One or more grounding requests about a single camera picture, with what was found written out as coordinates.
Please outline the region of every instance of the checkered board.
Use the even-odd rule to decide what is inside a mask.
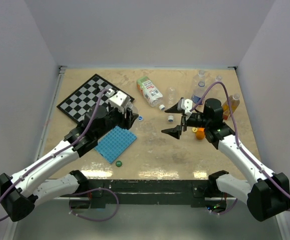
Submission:
[[[115,89],[120,90],[118,87],[108,82],[101,76],[95,74],[88,81],[82,84],[76,91],[74,91],[69,97],[63,100],[57,108],[59,108],[64,114],[70,117],[76,123],[84,119],[84,114],[96,104],[99,96],[99,92],[102,89]],[[131,102],[134,100],[132,96],[127,94]],[[100,105],[105,106],[108,110],[108,94],[104,94],[101,97]]]

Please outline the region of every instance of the orange juice bottle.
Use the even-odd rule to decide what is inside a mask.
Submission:
[[[231,109],[233,111],[233,113],[235,112],[236,108],[238,107],[238,105],[240,104],[240,100],[239,100],[239,94],[235,93],[234,95],[229,96],[229,104],[231,106]],[[223,104],[223,119],[227,120],[230,117],[230,111],[229,111],[229,105],[228,102],[224,102]]]

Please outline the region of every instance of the gray wall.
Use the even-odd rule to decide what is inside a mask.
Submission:
[[[0,174],[33,162],[56,71],[26,3],[0,0]],[[0,239],[6,224],[0,223]]]
[[[274,0],[25,0],[70,67],[236,66]]]
[[[274,3],[238,79],[262,161],[290,181],[290,0]]]

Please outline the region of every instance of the wooden tabletop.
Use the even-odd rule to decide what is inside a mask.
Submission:
[[[235,111],[239,137],[244,145],[259,158],[254,135],[251,130],[244,99],[241,95],[238,79],[234,70],[211,69],[207,75],[223,77],[229,95],[240,94],[240,105]],[[148,76],[164,94],[167,87],[178,91],[178,98],[190,96],[192,78],[196,69],[68,69],[59,92],[58,103],[64,100],[94,74],[98,74],[135,98],[134,106],[142,122],[133,126],[132,132],[137,136],[119,157],[123,165],[109,164],[94,149],[82,158],[63,167],[52,178],[59,178],[72,170],[80,170],[88,178],[109,179],[205,179],[209,174],[226,170],[233,176],[244,179],[234,164],[221,152],[216,150],[206,139],[197,140],[191,128],[183,132],[181,139],[161,133],[162,129],[173,128],[180,121],[180,115],[173,123],[167,121],[167,114],[156,107],[150,107],[136,88],[136,80]],[[210,97],[218,98],[222,103],[225,94],[219,91]],[[231,119],[226,123],[232,127]],[[51,127],[45,147],[49,152],[76,124],[59,109],[51,119]]]

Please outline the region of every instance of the table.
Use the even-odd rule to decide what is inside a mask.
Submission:
[[[63,83],[59,92],[57,104],[71,94],[94,74],[103,78],[127,92],[135,98],[134,106],[138,109],[143,121],[132,130],[137,136],[136,141],[124,151],[118,160],[123,165],[116,167],[109,164],[94,149],[82,158],[68,164],[55,173],[52,178],[60,178],[72,170],[80,170],[87,178],[109,179],[206,179],[209,174],[219,170],[226,170],[239,179],[244,176],[235,165],[221,152],[216,150],[206,139],[197,140],[191,128],[183,132],[181,139],[177,140],[161,133],[162,129],[173,128],[180,121],[180,115],[173,123],[167,121],[167,114],[158,108],[150,107],[136,88],[136,80],[148,76],[158,89],[164,94],[167,87],[178,90],[178,97],[190,96],[192,78],[197,69],[68,69],[65,72]],[[241,95],[235,70],[207,69],[211,78],[223,76],[228,93]],[[222,103],[225,94],[219,91],[217,97]],[[259,158],[254,135],[250,126],[244,99],[234,113],[239,137],[244,145]],[[76,124],[56,109],[52,117],[51,126],[46,142],[45,153],[56,146],[60,140]],[[233,127],[231,119],[226,121]]]

